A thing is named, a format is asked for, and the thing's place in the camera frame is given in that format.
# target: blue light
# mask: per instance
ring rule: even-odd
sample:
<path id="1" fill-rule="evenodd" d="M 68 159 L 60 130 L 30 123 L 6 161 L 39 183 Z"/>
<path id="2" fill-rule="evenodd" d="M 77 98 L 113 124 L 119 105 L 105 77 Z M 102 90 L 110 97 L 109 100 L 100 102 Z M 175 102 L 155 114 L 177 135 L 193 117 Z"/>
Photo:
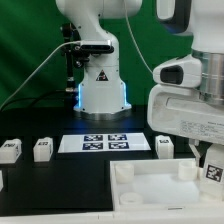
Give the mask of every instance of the blue light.
<path id="1" fill-rule="evenodd" d="M 81 85 L 80 84 L 79 84 L 78 90 L 79 90 L 78 108 L 81 108 Z"/>
<path id="2" fill-rule="evenodd" d="M 130 104 L 127 102 L 127 93 L 126 93 L 126 84 L 124 83 L 124 104 L 125 106 L 129 106 Z"/>

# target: black table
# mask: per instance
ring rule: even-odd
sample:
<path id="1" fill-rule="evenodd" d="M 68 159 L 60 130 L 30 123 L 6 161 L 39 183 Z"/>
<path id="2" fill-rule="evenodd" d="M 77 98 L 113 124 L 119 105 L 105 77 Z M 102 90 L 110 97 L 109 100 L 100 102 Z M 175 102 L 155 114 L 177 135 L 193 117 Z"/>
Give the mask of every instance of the black table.
<path id="1" fill-rule="evenodd" d="M 4 188 L 0 216 L 112 211 L 109 164 L 115 160 L 156 159 L 154 133 L 147 125 L 145 106 L 113 121 L 75 118 L 63 108 L 11 109 L 0 113 L 0 144 L 22 140 L 22 155 L 15 164 L 0 165 Z M 57 153 L 63 135 L 143 132 L 152 151 Z M 50 162 L 34 163 L 33 147 L 39 138 L 52 137 Z M 187 143 L 171 136 L 176 158 L 192 157 Z"/>

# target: white robot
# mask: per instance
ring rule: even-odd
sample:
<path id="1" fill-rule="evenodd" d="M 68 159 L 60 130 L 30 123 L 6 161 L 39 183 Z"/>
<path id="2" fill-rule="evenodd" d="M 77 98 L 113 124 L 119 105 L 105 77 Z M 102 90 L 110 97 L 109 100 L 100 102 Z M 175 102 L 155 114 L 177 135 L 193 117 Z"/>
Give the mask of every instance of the white robot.
<path id="1" fill-rule="evenodd" d="M 108 120 L 130 112 L 126 86 L 119 75 L 119 43 L 103 30 L 99 19 L 125 17 L 123 0 L 56 0 L 58 9 L 76 27 L 83 50 L 95 50 L 84 66 L 84 79 L 79 85 L 79 103 L 74 111 L 82 117 Z M 142 0 L 128 0 L 127 14 L 135 15 Z M 100 49 L 109 53 L 97 53 Z"/>
<path id="2" fill-rule="evenodd" d="M 193 35 L 193 44 L 191 55 L 154 69 L 158 85 L 149 96 L 148 123 L 153 130 L 189 138 L 198 160 L 199 141 L 213 143 L 203 175 L 206 179 L 212 169 L 216 179 L 202 190 L 216 189 L 223 197 L 224 1 L 157 0 L 157 15 L 169 32 Z"/>

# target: small white cube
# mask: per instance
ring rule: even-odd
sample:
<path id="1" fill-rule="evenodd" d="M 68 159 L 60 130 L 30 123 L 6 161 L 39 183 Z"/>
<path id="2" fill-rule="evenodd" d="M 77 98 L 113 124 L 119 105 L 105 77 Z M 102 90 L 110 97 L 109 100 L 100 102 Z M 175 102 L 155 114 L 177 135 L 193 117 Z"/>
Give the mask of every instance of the small white cube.
<path id="1" fill-rule="evenodd" d="M 0 148 L 0 164 L 15 163 L 22 153 L 21 140 L 7 140 Z"/>
<path id="2" fill-rule="evenodd" d="M 169 136 L 156 137 L 156 152 L 159 159 L 173 159 L 174 145 Z"/>
<path id="3" fill-rule="evenodd" d="M 52 138 L 39 139 L 33 148 L 34 162 L 48 162 L 53 153 Z"/>
<path id="4" fill-rule="evenodd" d="M 2 190 L 3 188 L 3 177 L 2 177 L 2 171 L 0 170 L 0 191 Z"/>

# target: green backdrop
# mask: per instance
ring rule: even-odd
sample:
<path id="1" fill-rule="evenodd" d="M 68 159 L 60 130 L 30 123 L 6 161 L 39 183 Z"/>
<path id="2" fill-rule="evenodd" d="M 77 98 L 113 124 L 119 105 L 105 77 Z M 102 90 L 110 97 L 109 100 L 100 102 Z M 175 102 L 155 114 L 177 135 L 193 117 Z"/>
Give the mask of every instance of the green backdrop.
<path id="1" fill-rule="evenodd" d="M 130 18 L 134 36 L 148 65 L 190 52 L 191 37 L 169 34 L 155 18 L 154 0 L 143 0 L 137 16 Z M 63 43 L 60 26 L 68 20 L 60 14 L 54 0 L 0 1 L 0 104 Z M 138 56 L 125 19 L 101 21 L 104 29 L 115 34 L 120 43 L 121 78 L 127 83 L 131 104 L 147 104 L 154 86 L 152 75 Z M 75 71 L 77 82 L 82 71 Z M 17 95 L 37 97 L 66 85 L 65 59 L 58 53 Z"/>

